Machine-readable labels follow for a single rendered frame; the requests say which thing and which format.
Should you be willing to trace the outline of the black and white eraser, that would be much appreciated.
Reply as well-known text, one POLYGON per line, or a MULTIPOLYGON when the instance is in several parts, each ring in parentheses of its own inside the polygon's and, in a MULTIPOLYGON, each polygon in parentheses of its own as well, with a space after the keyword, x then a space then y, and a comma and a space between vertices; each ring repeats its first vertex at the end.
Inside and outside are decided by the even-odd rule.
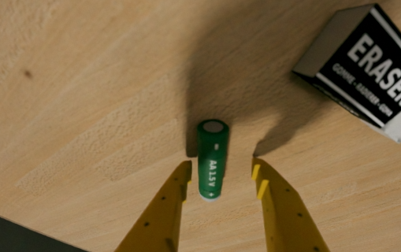
POLYGON ((291 71, 401 143, 401 31, 378 3, 337 10, 291 71))

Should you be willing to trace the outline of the green aa battery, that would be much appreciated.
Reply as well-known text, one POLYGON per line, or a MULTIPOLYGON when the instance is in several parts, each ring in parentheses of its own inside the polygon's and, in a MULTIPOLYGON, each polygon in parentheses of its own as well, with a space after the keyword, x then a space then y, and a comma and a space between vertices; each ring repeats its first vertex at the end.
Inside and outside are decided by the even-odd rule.
POLYGON ((220 120, 205 120, 197 127, 199 195, 207 202, 221 196, 229 127, 220 120))

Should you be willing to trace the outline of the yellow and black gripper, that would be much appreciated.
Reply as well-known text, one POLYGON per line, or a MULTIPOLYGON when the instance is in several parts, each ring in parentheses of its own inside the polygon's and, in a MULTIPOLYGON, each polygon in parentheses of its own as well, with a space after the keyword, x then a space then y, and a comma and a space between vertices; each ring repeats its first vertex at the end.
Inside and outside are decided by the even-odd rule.
MULTIPOLYGON (((164 182, 114 252, 178 252, 192 161, 164 182)), ((253 157, 251 179, 262 200, 267 252, 331 252, 298 191, 269 163, 253 157)))

